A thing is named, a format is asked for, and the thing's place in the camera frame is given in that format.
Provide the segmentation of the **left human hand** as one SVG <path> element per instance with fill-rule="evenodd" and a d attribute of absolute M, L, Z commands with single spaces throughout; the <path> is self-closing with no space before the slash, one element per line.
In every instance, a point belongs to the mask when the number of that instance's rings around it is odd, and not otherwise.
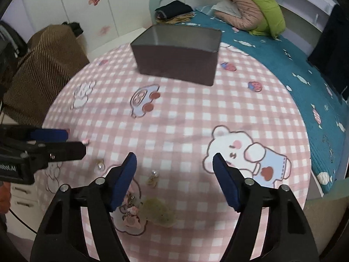
<path fill-rule="evenodd" d="M 1 182 L 0 186 L 0 214 L 6 214 L 11 207 L 11 184 Z"/>

